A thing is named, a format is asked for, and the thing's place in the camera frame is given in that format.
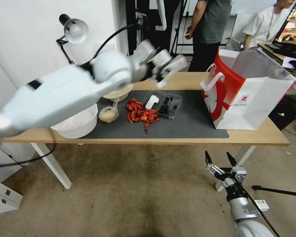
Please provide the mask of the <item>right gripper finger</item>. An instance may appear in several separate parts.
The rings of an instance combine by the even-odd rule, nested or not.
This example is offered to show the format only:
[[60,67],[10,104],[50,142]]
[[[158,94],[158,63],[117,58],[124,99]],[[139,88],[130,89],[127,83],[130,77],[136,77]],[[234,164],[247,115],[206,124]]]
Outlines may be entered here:
[[222,174],[224,174],[224,171],[223,171],[221,168],[219,168],[218,166],[216,166],[216,165],[214,165],[214,164],[212,163],[212,160],[211,160],[211,157],[210,157],[208,151],[205,151],[205,162],[206,162],[206,164],[207,164],[206,169],[207,169],[212,175],[215,175],[215,174],[217,174],[217,175],[222,175]]
[[247,171],[236,162],[235,158],[229,152],[226,152],[226,154],[227,154],[228,160],[232,166],[231,174],[232,174],[233,178],[237,182],[242,183],[247,175]]

